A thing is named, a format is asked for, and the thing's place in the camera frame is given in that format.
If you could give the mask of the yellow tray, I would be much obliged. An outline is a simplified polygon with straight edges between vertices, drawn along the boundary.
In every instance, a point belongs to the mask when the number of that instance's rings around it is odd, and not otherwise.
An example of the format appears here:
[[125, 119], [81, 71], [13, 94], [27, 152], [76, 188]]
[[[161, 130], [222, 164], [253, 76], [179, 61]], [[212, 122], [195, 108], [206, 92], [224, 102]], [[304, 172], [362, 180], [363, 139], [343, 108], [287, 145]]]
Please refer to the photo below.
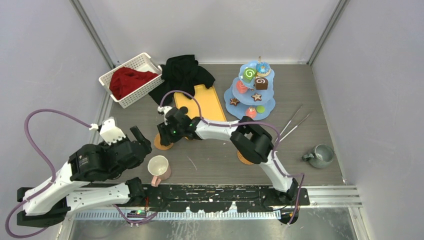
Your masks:
[[[213, 121], [227, 121], [214, 86], [206, 88], [204, 84], [199, 84], [194, 86], [194, 90], [195, 94], [193, 96], [199, 103], [201, 114], [204, 118]], [[191, 119], [200, 116], [198, 106], [193, 99], [187, 98], [181, 92], [175, 92], [173, 98], [178, 109], [180, 107], [188, 109], [187, 115]]]

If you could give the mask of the pink mug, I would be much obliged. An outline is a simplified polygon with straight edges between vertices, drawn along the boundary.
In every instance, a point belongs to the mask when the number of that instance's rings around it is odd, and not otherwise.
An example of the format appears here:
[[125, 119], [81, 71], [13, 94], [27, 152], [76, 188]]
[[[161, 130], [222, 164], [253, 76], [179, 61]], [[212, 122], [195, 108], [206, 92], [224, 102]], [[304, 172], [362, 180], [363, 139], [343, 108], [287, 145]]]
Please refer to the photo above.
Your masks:
[[169, 161], [163, 155], [152, 157], [148, 162], [147, 169], [152, 175], [152, 187], [158, 187], [161, 181], [167, 180], [172, 174]]

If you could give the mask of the brown star cookie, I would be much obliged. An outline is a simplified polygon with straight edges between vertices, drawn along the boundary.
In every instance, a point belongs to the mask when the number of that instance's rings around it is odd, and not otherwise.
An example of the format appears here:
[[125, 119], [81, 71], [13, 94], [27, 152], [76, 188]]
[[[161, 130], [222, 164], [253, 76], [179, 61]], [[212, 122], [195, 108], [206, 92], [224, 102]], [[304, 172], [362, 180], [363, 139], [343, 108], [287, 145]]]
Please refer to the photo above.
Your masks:
[[259, 93], [255, 93], [251, 97], [252, 97], [254, 102], [262, 101], [262, 95], [259, 94]]
[[234, 98], [230, 99], [229, 104], [236, 107], [239, 103], [240, 103], [240, 101], [237, 98], [234, 97]]

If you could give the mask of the pink swirl roll cake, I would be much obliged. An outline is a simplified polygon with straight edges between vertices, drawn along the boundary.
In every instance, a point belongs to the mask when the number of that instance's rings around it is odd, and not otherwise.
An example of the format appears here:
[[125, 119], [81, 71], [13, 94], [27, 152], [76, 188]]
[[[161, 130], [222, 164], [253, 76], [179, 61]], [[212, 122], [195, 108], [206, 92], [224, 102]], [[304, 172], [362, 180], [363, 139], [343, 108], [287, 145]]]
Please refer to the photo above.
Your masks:
[[235, 87], [239, 94], [245, 94], [249, 90], [249, 88], [244, 85], [242, 80], [238, 80]]

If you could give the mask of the red round cake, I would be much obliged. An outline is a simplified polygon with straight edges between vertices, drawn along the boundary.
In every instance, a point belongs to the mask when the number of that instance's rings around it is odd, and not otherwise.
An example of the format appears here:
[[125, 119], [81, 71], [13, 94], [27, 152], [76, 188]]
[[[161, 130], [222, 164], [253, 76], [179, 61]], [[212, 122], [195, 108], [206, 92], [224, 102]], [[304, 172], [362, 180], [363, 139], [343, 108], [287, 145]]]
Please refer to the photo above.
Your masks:
[[257, 116], [257, 110], [255, 107], [250, 106], [249, 108], [246, 109], [245, 111], [245, 116], [251, 118], [251, 119], [255, 119]]

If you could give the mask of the blue three-tier cake stand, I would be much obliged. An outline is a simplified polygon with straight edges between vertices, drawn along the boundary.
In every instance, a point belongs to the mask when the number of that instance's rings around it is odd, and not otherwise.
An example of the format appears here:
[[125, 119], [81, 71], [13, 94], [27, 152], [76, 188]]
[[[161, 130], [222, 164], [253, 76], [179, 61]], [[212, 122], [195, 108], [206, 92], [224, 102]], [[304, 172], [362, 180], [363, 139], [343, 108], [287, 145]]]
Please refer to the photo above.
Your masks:
[[[265, 62], [262, 60], [261, 57], [258, 57], [257, 60], [252, 60], [248, 63], [243, 64], [240, 69], [237, 77], [235, 77], [232, 81], [231, 86], [224, 92], [224, 100], [225, 100], [225, 108], [226, 110], [233, 115], [234, 117], [241, 119], [245, 116], [245, 112], [247, 108], [249, 107], [257, 107], [257, 106], [264, 106], [265, 112], [264, 113], [257, 113], [257, 116], [255, 117], [255, 121], [263, 120], [267, 118], [270, 113], [274, 110], [276, 107], [276, 101], [274, 99], [274, 77], [275, 72], [271, 68], [271, 72], [269, 75], [265, 76], [264, 78], [268, 79], [268, 89], [267, 90], [256, 90], [254, 87], [255, 78], [258, 78], [259, 76], [256, 75], [254, 79], [250, 83], [246, 83], [243, 81], [243, 71], [245, 68], [256, 68], [256, 64], [258, 62]], [[248, 91], [244, 94], [239, 94], [236, 89], [236, 83], [237, 81], [243, 81], [243, 84], [248, 87]], [[254, 101], [252, 99], [252, 95], [258, 93], [262, 95], [262, 101]], [[237, 98], [240, 103], [237, 106], [230, 105], [230, 99], [231, 98]]]

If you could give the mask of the green round macaron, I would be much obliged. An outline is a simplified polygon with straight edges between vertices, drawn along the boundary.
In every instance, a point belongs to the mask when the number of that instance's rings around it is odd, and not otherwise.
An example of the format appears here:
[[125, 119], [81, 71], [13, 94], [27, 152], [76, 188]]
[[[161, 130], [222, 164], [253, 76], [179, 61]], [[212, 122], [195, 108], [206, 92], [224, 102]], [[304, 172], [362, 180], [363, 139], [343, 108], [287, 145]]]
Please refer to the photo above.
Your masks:
[[262, 114], [262, 113], [264, 113], [266, 111], [266, 108], [263, 106], [263, 105], [258, 105], [257, 107], [256, 107], [256, 112], [258, 113], [258, 114]]

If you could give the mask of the green roll cake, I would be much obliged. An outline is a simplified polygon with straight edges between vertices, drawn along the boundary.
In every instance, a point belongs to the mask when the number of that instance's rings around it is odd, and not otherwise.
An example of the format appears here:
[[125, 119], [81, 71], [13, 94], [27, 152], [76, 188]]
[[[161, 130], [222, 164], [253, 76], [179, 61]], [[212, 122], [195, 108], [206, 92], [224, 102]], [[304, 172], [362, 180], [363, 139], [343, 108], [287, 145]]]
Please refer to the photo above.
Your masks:
[[257, 75], [257, 70], [253, 67], [246, 67], [242, 74], [242, 80], [245, 83], [250, 83]]

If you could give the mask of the chocolate swirl roll cake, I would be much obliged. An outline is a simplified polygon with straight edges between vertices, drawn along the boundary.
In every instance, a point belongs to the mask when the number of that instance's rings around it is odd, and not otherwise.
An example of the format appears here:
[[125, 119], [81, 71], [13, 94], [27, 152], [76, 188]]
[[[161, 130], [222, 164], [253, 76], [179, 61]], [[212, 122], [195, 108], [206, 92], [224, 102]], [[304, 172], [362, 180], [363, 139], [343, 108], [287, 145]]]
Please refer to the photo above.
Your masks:
[[254, 80], [254, 87], [256, 90], [267, 90], [269, 86], [269, 81], [266, 77], [257, 77]]

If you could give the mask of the blue donut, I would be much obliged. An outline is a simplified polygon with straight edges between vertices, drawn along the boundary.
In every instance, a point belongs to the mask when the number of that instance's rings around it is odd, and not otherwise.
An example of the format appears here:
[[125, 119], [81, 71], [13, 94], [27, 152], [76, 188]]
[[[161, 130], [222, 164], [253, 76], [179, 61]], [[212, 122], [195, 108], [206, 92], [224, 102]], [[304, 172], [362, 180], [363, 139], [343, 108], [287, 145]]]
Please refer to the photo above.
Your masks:
[[262, 62], [262, 61], [256, 64], [255, 69], [256, 69], [256, 75], [258, 77], [266, 77], [270, 74], [272, 70], [269, 63]]

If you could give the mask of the metal tongs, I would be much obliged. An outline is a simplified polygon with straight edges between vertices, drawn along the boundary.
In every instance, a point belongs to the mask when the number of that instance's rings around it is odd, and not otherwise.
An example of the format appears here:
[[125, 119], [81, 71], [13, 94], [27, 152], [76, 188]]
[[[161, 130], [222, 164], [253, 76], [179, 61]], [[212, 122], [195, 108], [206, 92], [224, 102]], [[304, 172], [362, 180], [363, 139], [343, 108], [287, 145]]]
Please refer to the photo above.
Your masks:
[[294, 114], [291, 116], [291, 118], [288, 120], [288, 122], [285, 124], [285, 126], [282, 128], [278, 135], [278, 140], [276, 140], [276, 143], [281, 143], [283, 140], [285, 140], [292, 132], [294, 132], [303, 122], [305, 122], [308, 117], [312, 114], [312, 112], [307, 113], [301, 120], [294, 123], [295, 118], [297, 117], [298, 113], [302, 110], [303, 104], [301, 104], [297, 110], [294, 112]]

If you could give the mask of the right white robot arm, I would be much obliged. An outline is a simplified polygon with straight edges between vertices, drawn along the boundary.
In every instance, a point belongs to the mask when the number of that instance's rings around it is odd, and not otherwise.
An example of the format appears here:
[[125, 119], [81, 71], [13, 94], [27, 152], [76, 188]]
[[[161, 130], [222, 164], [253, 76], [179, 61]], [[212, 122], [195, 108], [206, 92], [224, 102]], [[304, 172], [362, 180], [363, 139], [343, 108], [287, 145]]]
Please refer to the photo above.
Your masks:
[[236, 121], [190, 118], [183, 108], [171, 106], [159, 106], [157, 112], [163, 116], [163, 122], [157, 125], [162, 146], [170, 146], [183, 138], [231, 142], [244, 159], [261, 167], [281, 204], [288, 206], [297, 199], [299, 184], [279, 161], [264, 123], [248, 116]]

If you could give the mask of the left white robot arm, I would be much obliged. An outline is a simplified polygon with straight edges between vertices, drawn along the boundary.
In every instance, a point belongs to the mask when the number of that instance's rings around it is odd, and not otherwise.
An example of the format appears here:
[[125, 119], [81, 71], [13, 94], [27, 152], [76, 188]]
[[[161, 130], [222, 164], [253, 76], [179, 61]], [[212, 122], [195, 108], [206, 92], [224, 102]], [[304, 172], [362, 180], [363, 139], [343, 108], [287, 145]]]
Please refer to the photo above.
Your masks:
[[146, 193], [139, 177], [97, 190], [78, 192], [92, 182], [114, 180], [128, 169], [141, 165], [152, 152], [151, 142], [137, 126], [130, 128], [134, 141], [120, 136], [116, 143], [85, 144], [55, 174], [35, 188], [21, 187], [17, 200], [22, 210], [16, 215], [19, 226], [47, 228], [65, 220], [66, 216], [96, 207], [141, 206]]

